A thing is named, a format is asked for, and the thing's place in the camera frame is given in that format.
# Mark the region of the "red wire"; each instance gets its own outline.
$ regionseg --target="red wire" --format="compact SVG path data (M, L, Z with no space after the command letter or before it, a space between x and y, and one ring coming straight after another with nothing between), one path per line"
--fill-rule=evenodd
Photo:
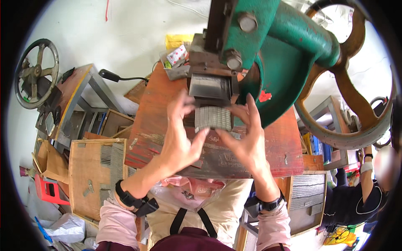
M109 0L107 0L107 3L106 3L106 14L105 14L106 22L107 22L107 10L108 9L109 9Z

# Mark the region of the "red painted wood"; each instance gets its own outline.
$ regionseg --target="red painted wood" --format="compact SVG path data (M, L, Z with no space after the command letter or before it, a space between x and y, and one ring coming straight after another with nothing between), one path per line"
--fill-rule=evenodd
M183 88L187 88L186 79L170 81L162 64L157 64L135 116L126 165L142 168L160 152L167 130L166 106ZM234 131L241 137L245 135L245 128L235 127ZM194 128L186 127L186 132L189 139L195 135ZM293 109L265 129L265 138L266 156L274 177L303 173L302 146ZM177 174L194 178L251 177L215 131L209 133L200 159L201 168L195 164L197 167L187 167Z

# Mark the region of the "pink sleeve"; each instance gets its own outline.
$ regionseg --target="pink sleeve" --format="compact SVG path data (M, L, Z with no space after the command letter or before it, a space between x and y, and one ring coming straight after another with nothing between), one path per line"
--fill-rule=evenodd
M291 245L290 218L287 214L286 202L281 202L279 208L272 212L258 215L257 251L275 243Z
M139 251L136 235L135 214L120 206L115 199L115 192L112 190L109 198L100 208L99 232L96 236L96 243L111 241Z

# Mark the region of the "cardboard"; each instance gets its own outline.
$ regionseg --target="cardboard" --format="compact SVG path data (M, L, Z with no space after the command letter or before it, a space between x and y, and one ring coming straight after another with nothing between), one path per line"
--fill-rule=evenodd
M68 184L68 163L66 159L49 141L43 139L38 139L38 141L42 141L37 157L41 177L48 177Z

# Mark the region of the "red heart sticker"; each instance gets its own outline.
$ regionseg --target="red heart sticker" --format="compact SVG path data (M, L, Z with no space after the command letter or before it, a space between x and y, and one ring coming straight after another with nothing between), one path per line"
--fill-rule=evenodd
M265 102L265 101L271 99L271 97L272 97L271 93L265 93L265 91L262 90L258 100L262 103L262 102Z

